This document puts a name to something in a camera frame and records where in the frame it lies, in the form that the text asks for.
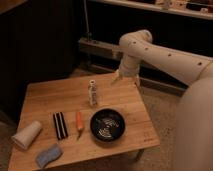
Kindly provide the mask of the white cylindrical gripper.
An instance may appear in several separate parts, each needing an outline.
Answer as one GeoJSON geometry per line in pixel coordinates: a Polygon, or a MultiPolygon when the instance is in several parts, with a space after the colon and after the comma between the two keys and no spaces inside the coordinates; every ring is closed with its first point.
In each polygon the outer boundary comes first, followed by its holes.
{"type": "Polygon", "coordinates": [[[139,70],[140,70],[140,60],[129,55],[124,55],[123,58],[121,59],[119,70],[115,71],[111,83],[112,84],[116,83],[121,78],[120,75],[124,77],[135,76],[135,84],[138,88],[140,88],[141,80],[139,75],[137,75],[139,73],[139,70]]]}

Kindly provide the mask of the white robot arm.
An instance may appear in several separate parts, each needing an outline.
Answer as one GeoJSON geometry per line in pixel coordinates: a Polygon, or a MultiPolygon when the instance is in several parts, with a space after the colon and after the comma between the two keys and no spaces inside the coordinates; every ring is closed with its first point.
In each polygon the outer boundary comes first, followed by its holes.
{"type": "Polygon", "coordinates": [[[176,111],[172,171],[213,171],[213,58],[154,45],[147,30],[122,35],[119,47],[119,78],[136,77],[145,61],[188,86],[176,111]]]}

